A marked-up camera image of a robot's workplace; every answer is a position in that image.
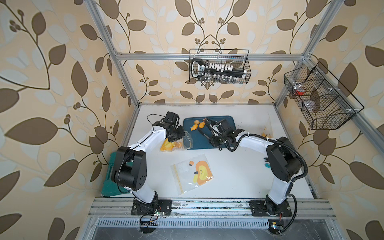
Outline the clear duck zip bag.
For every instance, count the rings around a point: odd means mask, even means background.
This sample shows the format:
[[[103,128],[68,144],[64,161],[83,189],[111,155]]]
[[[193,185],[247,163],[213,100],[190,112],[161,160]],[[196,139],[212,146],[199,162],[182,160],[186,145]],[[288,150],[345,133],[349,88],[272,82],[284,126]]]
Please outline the clear duck zip bag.
[[[271,117],[269,114],[265,115],[261,125],[262,125],[262,136],[266,138],[273,138],[274,132],[273,132]]]

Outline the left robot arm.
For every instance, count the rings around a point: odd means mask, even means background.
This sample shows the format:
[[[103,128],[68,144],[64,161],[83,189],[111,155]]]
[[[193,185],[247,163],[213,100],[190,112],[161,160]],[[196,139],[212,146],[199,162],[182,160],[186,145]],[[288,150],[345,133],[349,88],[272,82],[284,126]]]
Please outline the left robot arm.
[[[179,121],[179,115],[167,112],[161,120],[151,124],[150,131],[136,143],[118,148],[111,180],[120,192],[131,191],[140,203],[155,204],[157,193],[146,183],[147,154],[164,140],[173,143],[184,137],[185,131]]]

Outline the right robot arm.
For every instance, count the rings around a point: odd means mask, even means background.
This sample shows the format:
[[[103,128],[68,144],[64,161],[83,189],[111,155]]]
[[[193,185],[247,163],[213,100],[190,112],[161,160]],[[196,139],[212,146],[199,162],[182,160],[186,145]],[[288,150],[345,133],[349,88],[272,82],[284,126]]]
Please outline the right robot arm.
[[[226,147],[230,152],[236,151],[239,147],[248,148],[267,156],[274,179],[261,210],[271,216],[280,213],[295,181],[308,174],[306,161],[295,150],[289,139],[285,137],[271,139],[252,133],[240,135],[244,130],[230,127],[226,120],[217,122],[205,119],[204,123],[212,133],[209,137],[212,146],[219,149]]]

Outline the orange duck zip bag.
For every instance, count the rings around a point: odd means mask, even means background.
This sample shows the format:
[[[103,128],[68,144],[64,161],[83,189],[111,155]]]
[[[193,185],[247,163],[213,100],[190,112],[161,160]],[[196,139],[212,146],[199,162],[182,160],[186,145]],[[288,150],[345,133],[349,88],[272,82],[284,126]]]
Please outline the orange duck zip bag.
[[[174,142],[169,142],[168,139],[165,139],[160,151],[161,152],[173,152],[173,151],[183,151],[193,148],[193,139],[191,135],[185,131],[184,136]]]

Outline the black tongs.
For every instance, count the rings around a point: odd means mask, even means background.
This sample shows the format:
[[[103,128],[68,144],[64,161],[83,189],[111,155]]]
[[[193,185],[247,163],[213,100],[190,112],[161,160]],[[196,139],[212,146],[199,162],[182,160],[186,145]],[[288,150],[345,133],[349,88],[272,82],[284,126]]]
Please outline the black tongs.
[[[219,151],[222,151],[223,150],[222,145],[224,144],[223,135],[220,134],[218,130],[214,129],[214,126],[212,125],[212,121],[210,119],[207,119],[207,121],[205,121],[205,124],[206,124],[205,128],[207,128],[210,131],[211,135],[208,136],[203,132],[202,129],[198,130],[198,132],[202,136],[208,139],[208,142],[212,147],[217,148]]]

